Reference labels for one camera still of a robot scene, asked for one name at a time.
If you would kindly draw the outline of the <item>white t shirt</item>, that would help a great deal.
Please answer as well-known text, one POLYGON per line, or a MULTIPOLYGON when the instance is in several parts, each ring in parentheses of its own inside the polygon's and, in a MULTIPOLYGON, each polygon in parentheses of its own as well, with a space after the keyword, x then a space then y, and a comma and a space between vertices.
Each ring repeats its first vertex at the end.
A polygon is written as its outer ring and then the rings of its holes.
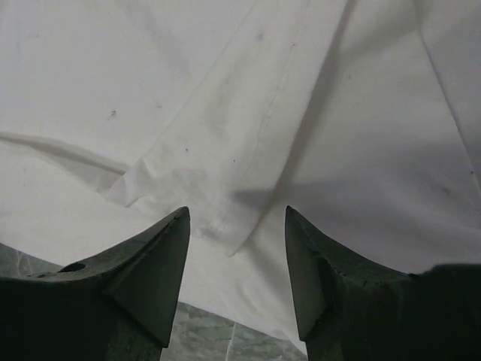
POLYGON ((298 338, 293 207, 403 272, 480 261, 478 1, 3 1, 1 244, 191 214, 180 301, 298 338))

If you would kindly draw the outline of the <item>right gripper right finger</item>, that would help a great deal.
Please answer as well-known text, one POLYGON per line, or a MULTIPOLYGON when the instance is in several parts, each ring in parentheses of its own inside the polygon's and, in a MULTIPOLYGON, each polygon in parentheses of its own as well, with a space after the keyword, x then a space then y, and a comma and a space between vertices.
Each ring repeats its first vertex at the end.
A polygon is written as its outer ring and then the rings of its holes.
POLYGON ((480 358, 479 265, 399 272, 343 246, 292 207, 285 244, 308 359, 480 358))

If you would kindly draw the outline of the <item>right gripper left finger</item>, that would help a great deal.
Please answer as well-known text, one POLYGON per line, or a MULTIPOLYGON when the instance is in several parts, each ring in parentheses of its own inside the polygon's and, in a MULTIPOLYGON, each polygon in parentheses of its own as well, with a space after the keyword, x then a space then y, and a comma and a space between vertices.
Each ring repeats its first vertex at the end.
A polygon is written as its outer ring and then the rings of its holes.
POLYGON ((142 233, 57 272, 1 279, 3 360, 158 360, 189 247, 178 208, 142 233))

